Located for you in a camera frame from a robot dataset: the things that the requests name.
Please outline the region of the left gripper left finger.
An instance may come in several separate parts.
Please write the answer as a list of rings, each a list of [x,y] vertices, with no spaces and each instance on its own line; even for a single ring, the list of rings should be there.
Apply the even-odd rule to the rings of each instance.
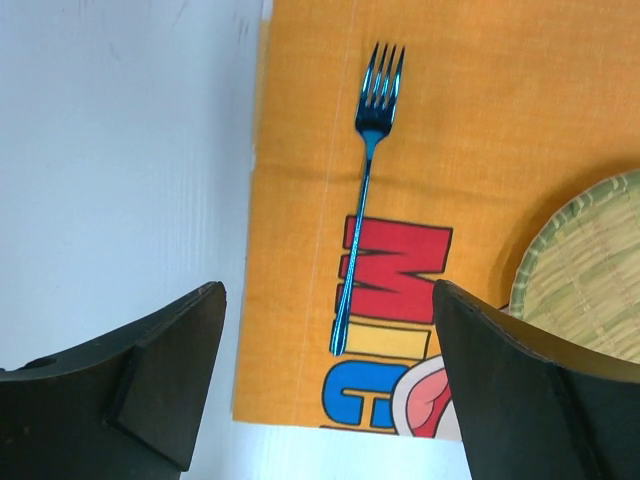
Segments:
[[[177,479],[192,463],[223,332],[209,282],[1,374],[5,479]]]

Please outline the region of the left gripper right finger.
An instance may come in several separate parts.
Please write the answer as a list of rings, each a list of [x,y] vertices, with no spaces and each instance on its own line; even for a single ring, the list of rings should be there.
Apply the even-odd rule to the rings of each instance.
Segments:
[[[434,323],[474,479],[636,479],[639,367],[436,282]]]

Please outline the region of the round woven bamboo plate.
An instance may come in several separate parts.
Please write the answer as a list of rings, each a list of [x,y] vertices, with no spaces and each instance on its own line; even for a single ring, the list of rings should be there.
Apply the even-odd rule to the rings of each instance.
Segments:
[[[550,217],[524,252],[509,313],[581,347],[638,362],[638,171],[600,181]]]

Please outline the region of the orange cartoon mouse placemat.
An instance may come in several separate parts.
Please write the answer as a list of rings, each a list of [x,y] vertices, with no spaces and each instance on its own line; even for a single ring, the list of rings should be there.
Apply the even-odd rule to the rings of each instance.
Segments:
[[[639,5],[276,1],[263,28],[233,417],[457,440],[434,283],[505,306],[547,218],[638,165]],[[334,356],[377,44],[405,57]]]

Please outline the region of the blue metallic fork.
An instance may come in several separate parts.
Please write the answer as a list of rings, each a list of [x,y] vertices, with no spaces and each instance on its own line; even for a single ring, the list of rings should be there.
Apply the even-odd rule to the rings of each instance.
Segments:
[[[359,92],[355,129],[364,142],[365,157],[347,272],[329,344],[329,351],[334,356],[340,356],[346,350],[356,265],[373,158],[377,145],[389,136],[394,125],[404,57],[404,47],[377,44],[368,62]]]

